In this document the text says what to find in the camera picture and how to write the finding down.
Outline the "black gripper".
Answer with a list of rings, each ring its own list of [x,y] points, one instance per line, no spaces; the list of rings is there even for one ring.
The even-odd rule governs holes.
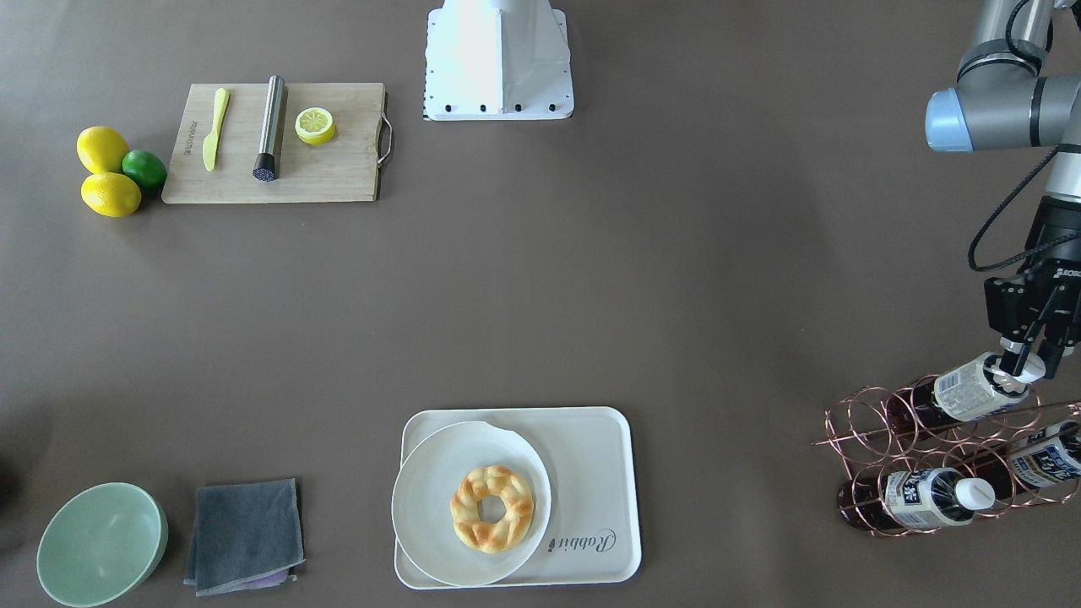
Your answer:
[[[1014,376],[1035,355],[1044,364],[1043,378],[1051,380],[1078,345],[1078,203],[1044,196],[1024,244],[1042,250],[1016,274],[985,281],[988,323],[1005,339],[1002,365]]]

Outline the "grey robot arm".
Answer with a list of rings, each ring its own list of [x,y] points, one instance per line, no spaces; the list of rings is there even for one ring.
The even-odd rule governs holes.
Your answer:
[[[1077,74],[1044,77],[1057,10],[1078,17],[1077,1],[987,1],[953,88],[929,100],[924,132],[931,149],[972,153],[1046,147],[1046,193],[1024,249],[988,278],[984,290],[990,328],[1004,353],[1001,369],[1019,376],[1042,362],[1057,374],[1078,346],[1080,269],[1080,96]]]

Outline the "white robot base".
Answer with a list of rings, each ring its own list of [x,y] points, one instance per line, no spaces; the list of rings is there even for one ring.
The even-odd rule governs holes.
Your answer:
[[[445,1],[427,16],[422,116],[536,121],[575,109],[568,17],[548,1]]]

